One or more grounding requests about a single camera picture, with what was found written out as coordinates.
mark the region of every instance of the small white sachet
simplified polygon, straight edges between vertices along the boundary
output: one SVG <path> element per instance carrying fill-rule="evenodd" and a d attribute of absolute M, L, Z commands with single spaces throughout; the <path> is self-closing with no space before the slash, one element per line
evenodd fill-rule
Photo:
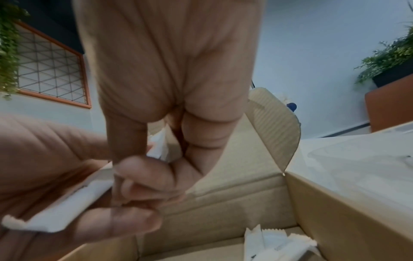
<path fill-rule="evenodd" d="M 154 146 L 148 151 L 148 157 L 162 160 L 166 158 L 168 148 L 165 144 L 165 136 L 166 131 L 163 128 L 157 134 L 149 137 L 148 141 Z M 113 176 L 112 163 L 109 163 L 29 220 L 24 221 L 5 215 L 1 224 L 12 230 L 48 233 L 62 231 L 112 187 Z"/>
<path fill-rule="evenodd" d="M 317 242 L 308 236 L 287 236 L 285 230 L 261 230 L 260 225 L 253 231 L 245 232 L 244 261 L 298 261 L 307 250 L 320 255 Z"/>

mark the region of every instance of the green leaves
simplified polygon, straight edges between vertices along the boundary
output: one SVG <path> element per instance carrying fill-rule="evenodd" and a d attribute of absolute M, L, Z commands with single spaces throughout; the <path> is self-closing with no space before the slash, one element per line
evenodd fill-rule
<path fill-rule="evenodd" d="M 18 91 L 18 57 L 17 45 L 19 33 L 15 22 L 28 16 L 26 10 L 0 0 L 0 92 L 9 100 L 11 94 Z"/>
<path fill-rule="evenodd" d="M 413 12 L 412 4 L 410 2 L 408 2 L 408 4 L 410 10 Z M 373 51 L 372 56 L 364 58 L 361 61 L 361 65 L 355 69 L 366 69 L 359 74 L 356 83 L 363 83 L 366 80 L 413 58 L 413 22 L 411 25 L 407 26 L 407 29 L 407 36 L 399 38 L 391 44 L 380 42 L 380 44 L 384 46 L 384 49 Z"/>

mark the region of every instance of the orange frame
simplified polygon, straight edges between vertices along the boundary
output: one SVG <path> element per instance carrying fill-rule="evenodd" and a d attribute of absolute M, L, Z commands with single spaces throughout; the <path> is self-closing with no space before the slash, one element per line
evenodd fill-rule
<path fill-rule="evenodd" d="M 86 96 L 86 104 L 82 104 L 79 102 L 75 102 L 75 101 L 69 101 L 66 99 L 61 99 L 58 97 L 52 97 L 52 96 L 48 96 L 42 93 L 37 93 L 37 92 L 31 92 L 28 90 L 19 90 L 18 93 L 20 94 L 24 94 L 24 95 L 28 95 L 28 96 L 32 96 L 32 97 L 37 97 L 37 98 L 41 98 L 41 99 L 46 99 L 49 101 L 56 101 L 56 102 L 60 102 L 60 103 L 65 103 L 65 104 L 69 104 L 69 105 L 73 105 L 73 106 L 78 106 L 78 107 L 82 107 L 82 108 L 87 108 L 87 109 L 91 109 L 92 108 L 92 103 L 90 101 L 90 93 L 89 93 L 89 86 L 87 85 L 87 79 L 86 79 L 86 70 L 85 70 L 85 62 L 83 60 L 83 55 L 75 50 L 73 50 L 72 48 L 62 44 L 61 42 L 56 41 L 55 39 L 47 36 L 46 34 L 40 32 L 39 30 L 18 21 L 17 22 L 18 25 L 20 25 L 21 27 L 28 29 L 30 31 L 32 31 L 33 33 L 49 40 L 52 43 L 55 43 L 56 45 L 60 46 L 61 48 L 64 48 L 65 50 L 75 54 L 78 58 L 79 58 L 79 62 L 80 62 L 80 69 L 82 70 L 82 83 L 83 86 L 85 88 L 85 96 Z"/>

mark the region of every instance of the wire grid panel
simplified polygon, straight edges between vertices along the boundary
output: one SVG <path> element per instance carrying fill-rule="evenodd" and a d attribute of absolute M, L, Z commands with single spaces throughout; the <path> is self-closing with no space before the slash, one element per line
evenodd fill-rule
<path fill-rule="evenodd" d="M 19 88 L 87 104 L 79 57 L 20 25 L 17 28 Z"/>

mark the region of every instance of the light blue wall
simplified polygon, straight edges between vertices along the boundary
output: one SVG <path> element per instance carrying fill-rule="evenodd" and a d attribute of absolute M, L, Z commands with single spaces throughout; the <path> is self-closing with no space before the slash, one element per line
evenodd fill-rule
<path fill-rule="evenodd" d="M 96 84 L 90 75 L 87 61 L 86 75 L 92 101 L 91 109 L 25 95 L 13 95 L 11 101 L 0 98 L 0 113 L 22 114 L 33 118 L 51 120 L 82 129 L 106 133 L 105 119 L 98 103 Z"/>
<path fill-rule="evenodd" d="M 368 122 L 362 58 L 406 34 L 405 0 L 268 0 L 253 81 L 298 105 L 303 138 Z"/>

